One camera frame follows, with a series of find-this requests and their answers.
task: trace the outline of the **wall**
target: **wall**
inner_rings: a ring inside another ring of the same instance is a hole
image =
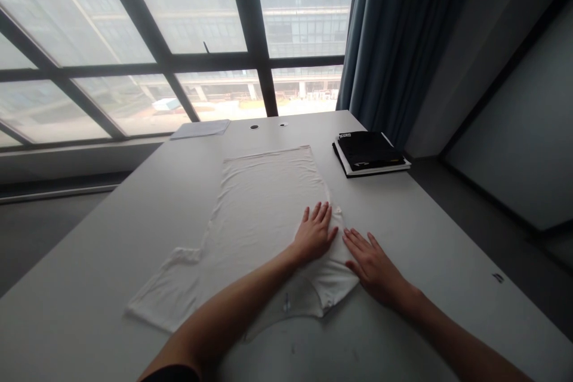
[[[446,160],[540,230],[573,218],[573,0]]]
[[[133,171],[166,139],[0,153],[0,184]]]
[[[406,144],[438,155],[552,0],[467,0]]]

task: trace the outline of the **blue curtain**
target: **blue curtain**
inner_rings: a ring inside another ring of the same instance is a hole
[[[402,150],[464,0],[353,0],[337,110]]]

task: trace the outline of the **table surface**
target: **table surface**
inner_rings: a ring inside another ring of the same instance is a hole
[[[135,380],[167,334],[124,316],[125,305],[175,247],[199,245],[222,160],[304,144],[347,225],[372,231],[445,313],[533,379],[573,380],[573,344],[407,172],[345,178],[331,143],[357,130],[348,111],[329,112],[232,121],[225,135],[163,144],[2,297],[0,380]],[[456,380],[360,286],[323,319],[282,321],[236,345],[215,377]]]

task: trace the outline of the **white t-shirt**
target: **white t-shirt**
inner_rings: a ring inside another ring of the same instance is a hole
[[[339,228],[330,250],[295,273],[245,338],[292,316],[322,317],[358,279],[344,265],[352,256],[341,237],[342,213],[310,146],[226,159],[201,248],[177,248],[130,301],[127,313],[175,331],[213,295],[283,251],[294,239],[304,208],[319,201],[333,205],[329,229]]]

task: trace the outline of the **forearm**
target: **forearm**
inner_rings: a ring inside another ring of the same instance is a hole
[[[423,333],[462,381],[530,381],[495,350],[472,336],[424,294],[406,317]]]
[[[200,374],[206,362],[239,339],[298,265],[297,256],[288,248],[213,296],[170,337],[139,381],[174,363],[188,365]]]

